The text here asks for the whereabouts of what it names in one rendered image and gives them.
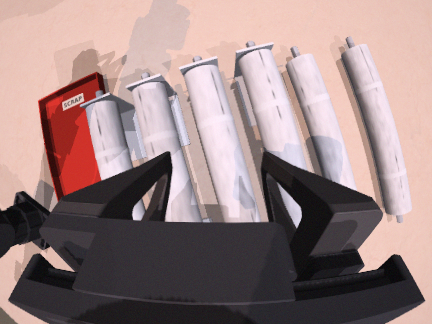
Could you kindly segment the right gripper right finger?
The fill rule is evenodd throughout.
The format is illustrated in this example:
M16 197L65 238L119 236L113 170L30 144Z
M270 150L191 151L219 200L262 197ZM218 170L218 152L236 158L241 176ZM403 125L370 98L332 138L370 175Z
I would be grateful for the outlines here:
M383 218L372 197L270 152L263 152L261 175L268 221L284 226L297 276L312 256L358 251ZM277 183L301 208L298 229Z

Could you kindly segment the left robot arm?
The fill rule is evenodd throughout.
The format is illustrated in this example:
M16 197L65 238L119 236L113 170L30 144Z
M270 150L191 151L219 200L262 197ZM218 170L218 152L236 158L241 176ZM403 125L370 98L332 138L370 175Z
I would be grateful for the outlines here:
M18 204L22 202L24 203ZM31 241L41 250L49 248L50 245L42 238L39 229L50 213L26 192L16 192L13 206L3 211L0 209L0 258L12 246Z

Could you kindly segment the red scrap tray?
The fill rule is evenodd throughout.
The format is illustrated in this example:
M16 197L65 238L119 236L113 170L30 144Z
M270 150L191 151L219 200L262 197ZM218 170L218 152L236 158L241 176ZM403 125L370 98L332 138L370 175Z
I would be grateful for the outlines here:
M101 181L85 108L105 86L92 73L38 100L45 150L57 200Z

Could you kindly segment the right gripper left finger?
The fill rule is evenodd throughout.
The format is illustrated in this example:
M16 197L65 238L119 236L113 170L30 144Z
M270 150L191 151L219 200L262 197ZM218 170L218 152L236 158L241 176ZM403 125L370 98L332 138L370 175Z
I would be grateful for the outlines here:
M133 220L134 206L157 182L141 220L165 221L172 172L171 153L166 151L137 167L62 196L51 212Z

